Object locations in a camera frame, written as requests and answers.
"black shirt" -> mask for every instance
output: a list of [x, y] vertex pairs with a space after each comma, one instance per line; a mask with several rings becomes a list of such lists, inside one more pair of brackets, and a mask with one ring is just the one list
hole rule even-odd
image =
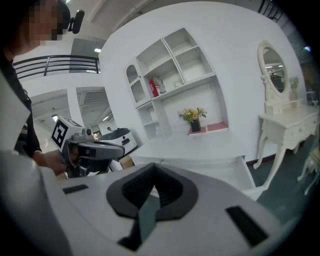
[[8, 61], [3, 53], [0, 51], [0, 68], [2, 70], [3, 76], [6, 78], [8, 84], [18, 96], [18, 98], [23, 102], [23, 104], [30, 111], [30, 115], [21, 129], [19, 138], [15, 145], [15, 150], [20, 154], [28, 155], [32, 157], [35, 151], [41, 151], [39, 140], [37, 138], [34, 121], [31, 109], [31, 100], [28, 97], [27, 92], [23, 89], [21, 83], [18, 80], [18, 76], [15, 68], [12, 65], [13, 61]]

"metal railing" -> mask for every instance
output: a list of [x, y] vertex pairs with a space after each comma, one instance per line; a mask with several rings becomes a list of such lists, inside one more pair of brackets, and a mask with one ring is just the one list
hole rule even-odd
[[24, 59], [13, 64], [19, 79], [60, 73], [100, 74], [99, 59], [80, 55], [50, 55]]
[[272, 0], [262, 0], [258, 13], [277, 23], [284, 14], [284, 11]]

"white ceiling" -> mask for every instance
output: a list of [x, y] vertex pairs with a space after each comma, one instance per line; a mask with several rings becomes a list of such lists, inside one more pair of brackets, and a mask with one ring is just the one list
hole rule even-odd
[[[74, 37], [97, 41], [97, 39], [107, 40], [117, 29], [147, 12], [172, 4], [195, 1], [198, 0], [71, 0], [67, 5], [72, 16], [79, 9], [85, 11], [80, 33]], [[212, 2], [233, 4], [257, 12], [262, 0], [215, 0]], [[278, 21], [278, 25], [288, 36], [299, 61], [301, 63], [310, 61], [312, 55], [303, 49], [306, 43], [294, 26], [290, 25], [291, 29], [288, 32], [288, 23], [290, 20], [286, 15]]]
[[[113, 118], [104, 87], [77, 88], [77, 97], [85, 127], [101, 122], [106, 116]], [[67, 90], [44, 93], [31, 98], [33, 121], [52, 133], [55, 128], [53, 115], [71, 118]]]

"drawer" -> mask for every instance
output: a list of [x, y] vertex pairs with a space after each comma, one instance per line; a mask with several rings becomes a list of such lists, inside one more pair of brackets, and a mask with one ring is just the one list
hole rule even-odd
[[298, 126], [298, 136], [305, 140], [310, 134], [315, 134], [318, 125], [318, 116], [310, 116]]
[[185, 161], [170, 161], [164, 160], [162, 164], [175, 166], [181, 169], [208, 176], [221, 180], [234, 188], [240, 190], [246, 196], [253, 200], [257, 200], [262, 192], [265, 190], [264, 186], [256, 187], [252, 175], [244, 161], [239, 156], [233, 162], [220, 164], [194, 164], [186, 163]]

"mirror frame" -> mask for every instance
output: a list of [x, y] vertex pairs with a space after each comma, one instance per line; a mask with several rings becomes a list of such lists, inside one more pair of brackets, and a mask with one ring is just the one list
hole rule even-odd
[[[264, 60], [264, 49], [265, 48], [269, 48], [269, 49], [275, 51], [283, 63], [283, 72], [284, 72], [284, 90], [283, 90], [283, 92], [279, 92], [278, 89], [275, 87], [275, 85], [273, 84], [273, 82], [270, 78], [270, 75], [266, 69], [266, 64], [265, 64], [265, 60]], [[262, 43], [260, 43], [260, 45], [259, 45], [258, 61], [259, 61], [260, 69], [262, 72], [261, 79], [265, 85], [265, 99], [266, 99], [266, 101], [269, 102], [270, 104], [289, 101], [289, 92], [290, 92], [291, 88], [290, 88], [290, 81], [289, 81], [287, 67], [285, 65], [285, 62], [281, 58], [280, 54], [276, 51], [276, 49], [272, 46], [272, 44], [266, 40], [262, 41]]]

